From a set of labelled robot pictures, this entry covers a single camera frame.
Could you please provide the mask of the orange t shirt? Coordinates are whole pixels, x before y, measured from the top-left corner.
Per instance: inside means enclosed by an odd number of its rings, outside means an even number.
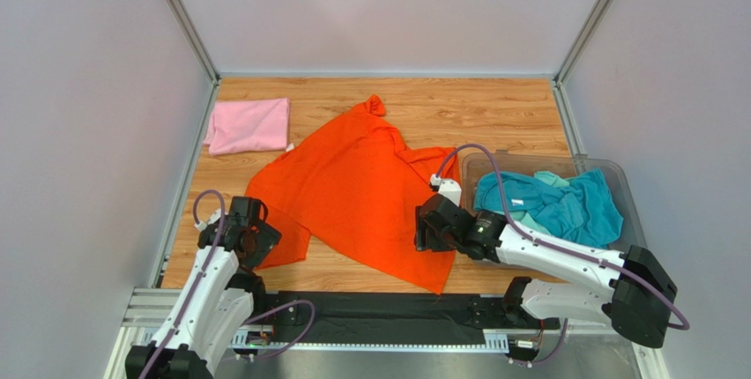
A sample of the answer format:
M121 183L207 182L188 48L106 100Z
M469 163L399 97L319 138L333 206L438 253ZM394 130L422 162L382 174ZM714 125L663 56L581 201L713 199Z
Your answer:
M411 149L373 95L338 115L254 175L245 194L261 200L281 233L262 266L305 259L311 237L342 256L439 294L451 252L415 248L415 211L433 196L437 170L460 178L449 147Z

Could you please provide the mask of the pink t shirt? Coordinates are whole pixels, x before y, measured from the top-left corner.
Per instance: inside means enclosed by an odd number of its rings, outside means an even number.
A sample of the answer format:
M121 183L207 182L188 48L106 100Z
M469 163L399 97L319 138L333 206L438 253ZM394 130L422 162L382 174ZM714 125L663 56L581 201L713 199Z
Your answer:
M211 156L289 148L288 98L217 102L202 144Z

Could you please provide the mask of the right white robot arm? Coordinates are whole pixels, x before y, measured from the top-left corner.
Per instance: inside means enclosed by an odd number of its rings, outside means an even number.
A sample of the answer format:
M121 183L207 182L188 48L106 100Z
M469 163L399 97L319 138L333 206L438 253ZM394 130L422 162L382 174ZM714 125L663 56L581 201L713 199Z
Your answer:
M450 251L486 264L524 267L558 278L557 284L517 277L506 311L535 319L566 318L612 327L622 337L660 348L673 327L678 288L646 248L595 249L523 227L496 212L460 207L458 182L432 175L434 192L416 209L418 251Z

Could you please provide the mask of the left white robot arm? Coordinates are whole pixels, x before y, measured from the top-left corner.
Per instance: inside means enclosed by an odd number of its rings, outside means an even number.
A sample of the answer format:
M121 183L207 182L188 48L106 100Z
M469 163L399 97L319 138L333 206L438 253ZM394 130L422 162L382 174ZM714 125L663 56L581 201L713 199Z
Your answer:
M189 278L159 329L133 346L128 378L212 378L235 333L264 303L264 280L255 272L281 239L253 197L221 201L198 220L197 252Z

